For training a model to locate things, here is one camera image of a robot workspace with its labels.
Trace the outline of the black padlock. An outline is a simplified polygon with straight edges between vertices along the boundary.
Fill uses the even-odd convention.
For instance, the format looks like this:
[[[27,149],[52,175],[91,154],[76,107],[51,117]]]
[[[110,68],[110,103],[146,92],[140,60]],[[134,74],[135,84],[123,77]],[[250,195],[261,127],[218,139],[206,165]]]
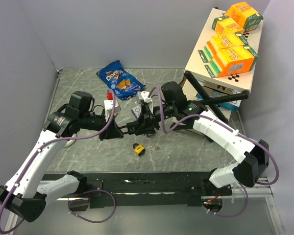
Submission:
[[[133,135],[139,128],[139,123],[137,121],[129,122],[125,125],[125,128],[127,129],[125,134]]]

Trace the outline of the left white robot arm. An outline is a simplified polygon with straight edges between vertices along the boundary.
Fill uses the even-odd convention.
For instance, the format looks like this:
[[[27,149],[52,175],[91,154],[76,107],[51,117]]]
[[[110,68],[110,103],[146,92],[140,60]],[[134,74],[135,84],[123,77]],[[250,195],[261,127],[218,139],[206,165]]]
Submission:
[[[100,115],[94,113],[95,99],[87,92],[76,91],[68,103],[51,113],[43,125],[40,136],[19,170],[0,186],[1,208],[7,209],[27,222],[33,222],[45,207],[68,195],[83,196],[87,191],[86,176],[76,171],[66,173],[59,180],[44,186],[42,180],[50,163],[59,151],[80,130],[95,131],[90,137],[101,140],[121,138],[123,133],[115,124],[115,112],[120,110],[112,90],[110,100],[104,101]]]

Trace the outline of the yellow padlock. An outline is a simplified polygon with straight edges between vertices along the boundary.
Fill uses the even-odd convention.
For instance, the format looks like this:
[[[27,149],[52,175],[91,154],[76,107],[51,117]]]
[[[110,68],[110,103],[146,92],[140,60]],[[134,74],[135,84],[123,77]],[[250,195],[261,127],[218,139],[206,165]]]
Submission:
[[[138,143],[133,144],[133,149],[138,156],[142,156],[146,152],[146,149],[141,144],[138,144]]]

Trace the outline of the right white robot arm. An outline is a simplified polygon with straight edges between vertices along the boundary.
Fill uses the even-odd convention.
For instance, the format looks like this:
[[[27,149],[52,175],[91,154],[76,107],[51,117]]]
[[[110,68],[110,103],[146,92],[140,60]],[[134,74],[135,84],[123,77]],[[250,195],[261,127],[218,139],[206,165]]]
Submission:
[[[157,91],[159,105],[154,106],[152,92],[136,94],[141,104],[135,135],[154,134],[162,129],[168,134],[178,128],[194,129],[225,149],[235,160],[231,165],[213,169],[204,189],[209,195],[217,194],[223,186],[240,183],[253,187],[272,160],[269,145],[241,134],[206,108],[205,100],[188,100],[176,82],[168,82]]]

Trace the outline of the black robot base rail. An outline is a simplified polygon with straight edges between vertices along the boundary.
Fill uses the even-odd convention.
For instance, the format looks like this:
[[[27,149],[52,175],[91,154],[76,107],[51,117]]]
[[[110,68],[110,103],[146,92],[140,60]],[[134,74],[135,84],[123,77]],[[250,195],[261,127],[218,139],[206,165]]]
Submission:
[[[187,205],[200,207],[207,197],[231,196],[230,185],[217,188],[209,172],[84,172],[87,186],[81,192],[64,192],[62,198],[85,199],[90,207]]]

